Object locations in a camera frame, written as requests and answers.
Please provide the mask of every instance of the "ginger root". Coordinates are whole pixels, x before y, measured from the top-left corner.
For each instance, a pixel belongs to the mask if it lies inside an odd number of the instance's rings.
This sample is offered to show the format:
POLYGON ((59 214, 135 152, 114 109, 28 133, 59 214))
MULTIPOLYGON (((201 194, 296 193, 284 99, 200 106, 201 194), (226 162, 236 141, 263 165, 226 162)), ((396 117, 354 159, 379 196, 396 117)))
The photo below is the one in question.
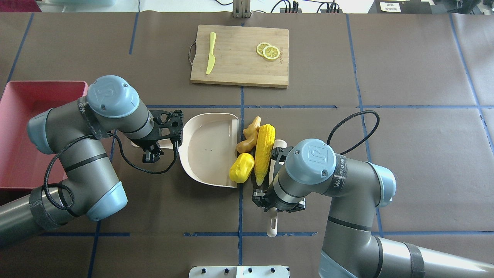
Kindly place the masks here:
POLYGON ((257 144, 257 134, 259 128, 261 127, 261 117, 257 116, 254 118, 252 123, 243 130, 246 139, 237 144, 235 148, 237 152, 244 153, 251 151, 257 144))

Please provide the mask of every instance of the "light blue container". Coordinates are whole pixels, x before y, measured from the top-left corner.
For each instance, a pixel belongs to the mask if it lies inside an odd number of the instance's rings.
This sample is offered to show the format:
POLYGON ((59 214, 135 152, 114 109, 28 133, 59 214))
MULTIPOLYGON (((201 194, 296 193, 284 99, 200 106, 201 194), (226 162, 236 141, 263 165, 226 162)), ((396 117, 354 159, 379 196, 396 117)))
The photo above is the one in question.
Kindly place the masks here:
POLYGON ((50 0, 51 3, 90 4, 98 6, 113 6, 117 0, 50 0))

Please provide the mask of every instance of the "yellow knife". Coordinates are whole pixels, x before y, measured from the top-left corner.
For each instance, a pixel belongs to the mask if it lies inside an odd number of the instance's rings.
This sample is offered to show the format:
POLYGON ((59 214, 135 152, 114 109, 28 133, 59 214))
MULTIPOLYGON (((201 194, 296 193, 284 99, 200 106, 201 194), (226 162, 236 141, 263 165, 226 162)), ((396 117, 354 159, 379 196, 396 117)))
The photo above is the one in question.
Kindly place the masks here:
POLYGON ((216 33, 211 32, 209 34, 209 59, 207 60, 206 74, 211 73, 211 71, 213 70, 213 67, 214 67, 214 62, 216 61, 216 58, 213 55, 215 42, 216 42, 216 33))

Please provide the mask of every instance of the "cutting board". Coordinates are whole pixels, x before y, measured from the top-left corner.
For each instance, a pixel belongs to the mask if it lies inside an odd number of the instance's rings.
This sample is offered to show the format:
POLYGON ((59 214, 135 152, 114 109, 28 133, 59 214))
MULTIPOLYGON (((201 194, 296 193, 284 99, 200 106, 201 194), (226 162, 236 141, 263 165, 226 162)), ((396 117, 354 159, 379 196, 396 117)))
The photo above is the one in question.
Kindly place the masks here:
POLYGON ((199 25, 196 44, 192 83, 288 87, 288 29, 199 25), (211 32, 216 33, 216 62, 207 75, 211 32), (255 50, 262 42, 278 47, 280 57, 270 61, 259 56, 255 50))

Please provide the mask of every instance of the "robotic arm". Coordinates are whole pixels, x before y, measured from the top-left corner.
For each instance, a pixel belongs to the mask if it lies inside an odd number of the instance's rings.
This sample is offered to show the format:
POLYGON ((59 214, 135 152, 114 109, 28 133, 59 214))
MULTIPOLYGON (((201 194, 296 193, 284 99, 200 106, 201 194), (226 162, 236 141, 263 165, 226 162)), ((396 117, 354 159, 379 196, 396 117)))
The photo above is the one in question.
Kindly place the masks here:
POLYGON ((121 210, 127 196, 99 139, 118 129, 144 150, 144 163, 154 163, 163 154, 158 140, 170 139, 175 151, 182 144, 182 120, 180 110, 148 110, 134 88, 117 76, 100 77, 87 96, 32 118, 31 142, 42 153, 58 153, 68 178, 0 207, 0 247, 84 214, 99 221, 121 210), (164 128, 168 136, 161 135, 164 128))
POLYGON ((285 161, 267 190, 252 200, 265 211, 298 211, 311 192, 333 197, 319 274, 329 278, 492 278, 494 265, 371 235, 375 208, 391 202, 394 175, 336 154, 318 139, 279 151, 285 161))

